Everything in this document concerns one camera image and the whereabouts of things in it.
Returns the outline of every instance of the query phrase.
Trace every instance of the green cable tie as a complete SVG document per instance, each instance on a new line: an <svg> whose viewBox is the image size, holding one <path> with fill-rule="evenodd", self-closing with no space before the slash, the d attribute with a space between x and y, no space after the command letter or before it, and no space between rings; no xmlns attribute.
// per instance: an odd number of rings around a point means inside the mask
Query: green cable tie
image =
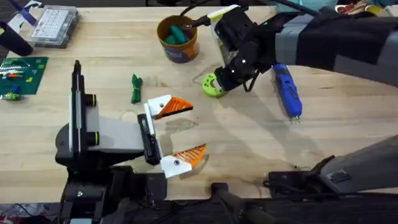
<svg viewBox="0 0 398 224"><path fill-rule="evenodd" d="M132 83L132 95L131 95L131 103L139 103L141 102L141 87L144 83L142 78L137 78L135 74L132 74L131 78Z"/></svg>

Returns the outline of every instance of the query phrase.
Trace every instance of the black knob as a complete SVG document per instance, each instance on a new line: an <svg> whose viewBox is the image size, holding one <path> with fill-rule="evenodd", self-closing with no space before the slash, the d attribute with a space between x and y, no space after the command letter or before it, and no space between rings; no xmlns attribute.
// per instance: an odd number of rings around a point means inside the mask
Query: black knob
<svg viewBox="0 0 398 224"><path fill-rule="evenodd" d="M85 94L86 106L95 107L97 105L97 97L95 94Z"/></svg>
<svg viewBox="0 0 398 224"><path fill-rule="evenodd" d="M95 132L87 132L87 145L88 146L97 146L100 144L100 133Z"/></svg>

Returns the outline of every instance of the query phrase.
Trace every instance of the green sponge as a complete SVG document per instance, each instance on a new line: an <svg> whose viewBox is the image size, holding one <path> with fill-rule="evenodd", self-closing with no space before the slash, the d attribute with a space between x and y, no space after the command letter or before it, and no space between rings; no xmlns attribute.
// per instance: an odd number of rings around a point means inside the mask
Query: green sponge
<svg viewBox="0 0 398 224"><path fill-rule="evenodd" d="M176 25L170 26L170 32L175 37L177 44L185 44L188 42L188 38L185 36L184 32L182 32L182 30Z"/></svg>

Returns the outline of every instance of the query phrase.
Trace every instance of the white label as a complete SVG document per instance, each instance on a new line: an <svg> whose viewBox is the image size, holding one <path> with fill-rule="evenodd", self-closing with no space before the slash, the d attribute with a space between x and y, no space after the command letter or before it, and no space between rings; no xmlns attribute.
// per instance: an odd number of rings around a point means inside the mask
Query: white label
<svg viewBox="0 0 398 224"><path fill-rule="evenodd" d="M33 31L33 38L56 38L60 32L68 10L47 9Z"/></svg>

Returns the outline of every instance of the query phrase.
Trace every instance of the yellow-green object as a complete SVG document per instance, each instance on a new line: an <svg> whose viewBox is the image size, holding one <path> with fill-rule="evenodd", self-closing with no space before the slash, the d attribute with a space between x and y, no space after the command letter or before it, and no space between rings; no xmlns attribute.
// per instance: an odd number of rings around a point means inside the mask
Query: yellow-green object
<svg viewBox="0 0 398 224"><path fill-rule="evenodd" d="M131 103L139 103L141 102L141 87L144 82L142 78L137 78L135 74L132 74L131 84L132 84L132 95L131 95Z"/></svg>
<svg viewBox="0 0 398 224"><path fill-rule="evenodd" d="M21 96L15 93L7 93L4 95L0 95L0 100L10 100L10 101L17 101L20 100Z"/></svg>
<svg viewBox="0 0 398 224"><path fill-rule="evenodd" d="M366 6L365 11L377 16L381 11L383 11L383 8L379 6Z"/></svg>
<svg viewBox="0 0 398 224"><path fill-rule="evenodd" d="M205 91L205 93L209 96L212 97L222 97L225 95L227 92L222 91L222 90L217 90L216 88L213 87L212 83L213 81L216 80L216 75L214 73L210 73L201 82L201 87Z"/></svg>

